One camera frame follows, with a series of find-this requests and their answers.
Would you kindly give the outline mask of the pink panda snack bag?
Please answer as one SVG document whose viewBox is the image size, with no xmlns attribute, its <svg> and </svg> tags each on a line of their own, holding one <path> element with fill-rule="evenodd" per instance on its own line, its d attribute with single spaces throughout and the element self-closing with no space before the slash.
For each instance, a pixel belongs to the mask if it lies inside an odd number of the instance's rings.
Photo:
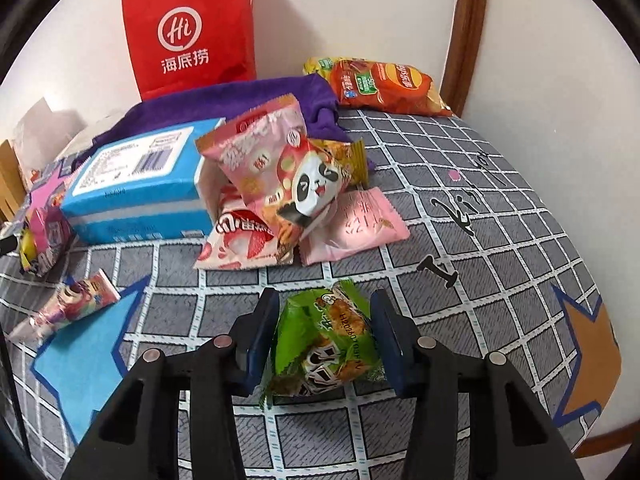
<svg viewBox="0 0 640 480">
<path fill-rule="evenodd" d="M 348 171 L 310 142 L 291 93 L 225 122 L 195 145 L 271 230 L 279 260 L 323 221 L 349 184 Z"/>
</svg>

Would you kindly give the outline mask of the blue cardboard box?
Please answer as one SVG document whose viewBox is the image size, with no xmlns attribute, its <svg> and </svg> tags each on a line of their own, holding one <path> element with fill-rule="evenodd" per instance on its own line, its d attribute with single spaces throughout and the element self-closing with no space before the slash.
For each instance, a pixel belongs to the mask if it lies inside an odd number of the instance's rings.
<svg viewBox="0 0 640 480">
<path fill-rule="evenodd" d="M 65 219 L 88 245 L 207 235 L 213 220 L 195 140 L 223 124 L 185 122 L 99 148 L 65 193 Z"/>
</svg>

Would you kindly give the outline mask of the yellow peanut snack packet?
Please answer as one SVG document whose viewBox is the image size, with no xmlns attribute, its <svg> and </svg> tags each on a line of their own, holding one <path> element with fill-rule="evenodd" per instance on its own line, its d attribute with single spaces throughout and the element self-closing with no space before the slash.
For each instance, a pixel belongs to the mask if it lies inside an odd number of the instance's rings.
<svg viewBox="0 0 640 480">
<path fill-rule="evenodd" d="M 369 185 L 369 166 L 366 147 L 363 140 L 340 142 L 333 140 L 311 139 L 316 148 L 326 152 L 350 175 L 350 185 Z"/>
</svg>

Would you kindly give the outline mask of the brown wooden door frame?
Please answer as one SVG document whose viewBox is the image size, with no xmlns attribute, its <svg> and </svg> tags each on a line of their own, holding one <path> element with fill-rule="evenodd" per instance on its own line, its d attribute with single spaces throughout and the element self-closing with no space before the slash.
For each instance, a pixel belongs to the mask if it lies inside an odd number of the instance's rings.
<svg viewBox="0 0 640 480">
<path fill-rule="evenodd" d="M 440 95 L 462 116 L 474 76 L 487 0 L 457 0 Z"/>
</svg>

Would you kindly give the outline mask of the wooden bedside furniture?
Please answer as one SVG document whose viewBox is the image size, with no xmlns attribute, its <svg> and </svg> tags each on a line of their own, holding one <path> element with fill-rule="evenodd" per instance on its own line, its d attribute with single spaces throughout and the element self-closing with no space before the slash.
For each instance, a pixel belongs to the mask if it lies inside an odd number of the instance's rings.
<svg viewBox="0 0 640 480">
<path fill-rule="evenodd" d="M 24 203 L 24 188 L 20 165 L 10 142 L 4 140 L 0 145 L 0 209 L 1 220 L 12 220 Z"/>
</svg>

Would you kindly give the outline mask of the green snack packet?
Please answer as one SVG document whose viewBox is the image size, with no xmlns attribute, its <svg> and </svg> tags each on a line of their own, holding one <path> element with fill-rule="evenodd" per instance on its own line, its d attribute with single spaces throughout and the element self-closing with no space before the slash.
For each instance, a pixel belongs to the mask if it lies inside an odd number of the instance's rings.
<svg viewBox="0 0 640 480">
<path fill-rule="evenodd" d="M 351 280 L 305 289 L 281 309 L 260 403 L 302 400 L 355 380 L 382 382 L 369 300 Z"/>
</svg>

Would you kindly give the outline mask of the strawberry biscuit packet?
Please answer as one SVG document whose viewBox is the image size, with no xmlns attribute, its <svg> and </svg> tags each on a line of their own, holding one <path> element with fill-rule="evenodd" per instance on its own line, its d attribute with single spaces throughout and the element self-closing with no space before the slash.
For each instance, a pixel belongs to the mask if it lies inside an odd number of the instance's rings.
<svg viewBox="0 0 640 480">
<path fill-rule="evenodd" d="M 227 184 L 221 188 L 218 217 L 206 238 L 195 270 L 245 270 L 264 266 L 288 266 L 294 252 L 277 258 L 278 241 L 257 214 L 246 208 L 240 193 Z"/>
</svg>

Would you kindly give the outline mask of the yellow chips bag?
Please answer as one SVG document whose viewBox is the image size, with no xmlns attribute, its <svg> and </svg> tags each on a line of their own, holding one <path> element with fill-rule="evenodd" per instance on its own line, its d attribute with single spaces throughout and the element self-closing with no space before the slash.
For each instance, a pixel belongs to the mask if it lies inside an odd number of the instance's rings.
<svg viewBox="0 0 640 480">
<path fill-rule="evenodd" d="M 329 81 L 335 63 L 336 58 L 331 58 L 330 56 L 326 58 L 308 58 L 303 64 L 303 72 L 305 75 L 317 74 L 326 81 Z"/>
</svg>

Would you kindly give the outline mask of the red paper shopping bag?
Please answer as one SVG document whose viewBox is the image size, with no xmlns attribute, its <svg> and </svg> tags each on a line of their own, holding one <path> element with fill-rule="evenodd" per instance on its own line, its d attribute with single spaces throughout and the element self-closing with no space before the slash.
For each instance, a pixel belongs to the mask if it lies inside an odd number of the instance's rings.
<svg viewBox="0 0 640 480">
<path fill-rule="evenodd" d="M 253 0 L 122 0 L 143 101 L 256 78 Z"/>
</svg>

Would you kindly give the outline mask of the grey checkered bedsheet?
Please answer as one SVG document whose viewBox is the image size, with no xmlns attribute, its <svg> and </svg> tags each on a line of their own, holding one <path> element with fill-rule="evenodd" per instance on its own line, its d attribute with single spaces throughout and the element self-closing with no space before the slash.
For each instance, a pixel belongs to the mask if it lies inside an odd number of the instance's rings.
<svg viewBox="0 0 640 480">
<path fill-rule="evenodd" d="M 457 117 L 174 119 L 50 165 L 1 237 L 6 479 L 577 479 L 622 355 Z"/>
</svg>

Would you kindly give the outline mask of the orange chips bag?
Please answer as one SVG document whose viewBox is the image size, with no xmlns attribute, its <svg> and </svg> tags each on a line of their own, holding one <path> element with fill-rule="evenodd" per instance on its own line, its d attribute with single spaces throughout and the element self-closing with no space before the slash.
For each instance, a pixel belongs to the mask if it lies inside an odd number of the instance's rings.
<svg viewBox="0 0 640 480">
<path fill-rule="evenodd" d="M 344 107 L 452 116 L 433 79 L 410 65 L 340 58 L 329 71 L 328 81 Z"/>
</svg>

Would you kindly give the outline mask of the light pink snack packet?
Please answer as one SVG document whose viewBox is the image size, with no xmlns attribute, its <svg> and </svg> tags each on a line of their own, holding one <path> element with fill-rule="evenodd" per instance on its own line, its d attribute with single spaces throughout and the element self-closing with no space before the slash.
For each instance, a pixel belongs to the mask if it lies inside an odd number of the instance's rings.
<svg viewBox="0 0 640 480">
<path fill-rule="evenodd" d="M 333 216 L 299 244 L 304 266 L 340 261 L 410 236 L 405 221 L 379 188 L 346 192 L 333 210 Z"/>
</svg>

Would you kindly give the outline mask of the pink cartoon tube packet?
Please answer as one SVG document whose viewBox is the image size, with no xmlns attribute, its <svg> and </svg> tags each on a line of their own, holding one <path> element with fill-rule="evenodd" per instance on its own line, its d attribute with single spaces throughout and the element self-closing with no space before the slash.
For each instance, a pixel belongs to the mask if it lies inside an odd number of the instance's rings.
<svg viewBox="0 0 640 480">
<path fill-rule="evenodd" d="M 14 327 L 9 340 L 43 342 L 62 328 L 119 300 L 119 291 L 100 269 L 90 278 L 71 281 L 58 288 L 42 308 Z"/>
</svg>

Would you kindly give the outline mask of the yellow pink snack bag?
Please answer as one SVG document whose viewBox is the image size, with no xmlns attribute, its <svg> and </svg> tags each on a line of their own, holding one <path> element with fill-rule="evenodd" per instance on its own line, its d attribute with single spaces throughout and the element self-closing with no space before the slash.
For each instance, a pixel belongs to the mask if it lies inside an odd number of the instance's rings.
<svg viewBox="0 0 640 480">
<path fill-rule="evenodd" d="M 45 276 L 66 251 L 73 230 L 58 206 L 32 207 L 20 236 L 20 260 L 25 273 Z"/>
</svg>

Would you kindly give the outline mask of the purple towel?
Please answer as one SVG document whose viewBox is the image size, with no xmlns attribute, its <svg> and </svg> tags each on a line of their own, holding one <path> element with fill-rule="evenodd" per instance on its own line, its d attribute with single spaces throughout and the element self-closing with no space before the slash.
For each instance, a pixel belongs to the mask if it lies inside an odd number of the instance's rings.
<svg viewBox="0 0 640 480">
<path fill-rule="evenodd" d="M 92 140 L 88 150 L 77 155 L 73 167 L 79 168 L 102 146 L 138 134 L 186 122 L 224 118 L 231 120 L 278 96 L 291 93 L 303 112 L 308 136 L 314 139 L 349 142 L 337 123 L 337 97 L 328 82 L 317 74 L 282 77 L 186 90 L 144 101 L 131 107 L 111 129 Z"/>
</svg>

